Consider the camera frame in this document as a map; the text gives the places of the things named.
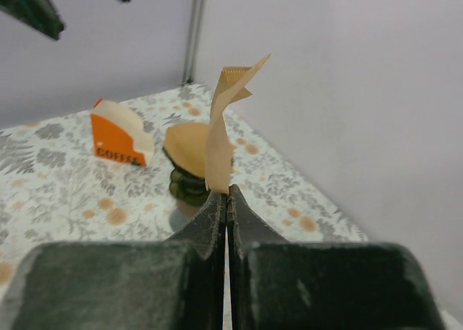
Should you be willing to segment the dark green coffee dripper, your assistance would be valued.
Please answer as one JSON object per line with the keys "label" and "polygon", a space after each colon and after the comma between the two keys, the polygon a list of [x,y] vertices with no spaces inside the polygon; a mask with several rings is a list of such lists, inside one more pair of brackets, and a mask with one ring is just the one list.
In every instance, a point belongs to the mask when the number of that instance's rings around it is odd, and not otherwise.
{"label": "dark green coffee dripper", "polygon": [[211,193],[205,187],[205,179],[197,177],[179,166],[165,148],[163,148],[163,153],[174,167],[170,174],[170,194],[188,205],[201,207]]}

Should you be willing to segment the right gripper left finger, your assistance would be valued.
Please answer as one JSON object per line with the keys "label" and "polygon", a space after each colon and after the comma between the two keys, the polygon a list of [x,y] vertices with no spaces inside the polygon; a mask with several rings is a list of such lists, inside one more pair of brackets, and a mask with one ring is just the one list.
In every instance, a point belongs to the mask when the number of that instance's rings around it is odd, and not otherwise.
{"label": "right gripper left finger", "polygon": [[167,240],[49,242],[22,260],[3,329],[221,329],[226,196]]}

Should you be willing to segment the brown paper coffee filter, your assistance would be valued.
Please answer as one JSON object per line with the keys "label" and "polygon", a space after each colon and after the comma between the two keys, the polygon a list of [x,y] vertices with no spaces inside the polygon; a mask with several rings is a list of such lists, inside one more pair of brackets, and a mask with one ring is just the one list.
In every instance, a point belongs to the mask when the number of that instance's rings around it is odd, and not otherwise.
{"label": "brown paper coffee filter", "polygon": [[163,149],[169,160],[187,173],[205,177],[205,143],[208,123],[184,122],[166,130]]}

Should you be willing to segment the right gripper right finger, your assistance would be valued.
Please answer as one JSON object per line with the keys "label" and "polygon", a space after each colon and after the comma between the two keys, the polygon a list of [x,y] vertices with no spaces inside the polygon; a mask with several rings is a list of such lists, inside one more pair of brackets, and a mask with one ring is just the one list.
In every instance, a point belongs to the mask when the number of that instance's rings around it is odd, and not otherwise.
{"label": "right gripper right finger", "polygon": [[232,185],[227,202],[235,329],[443,329],[413,254],[390,242],[290,242]]}

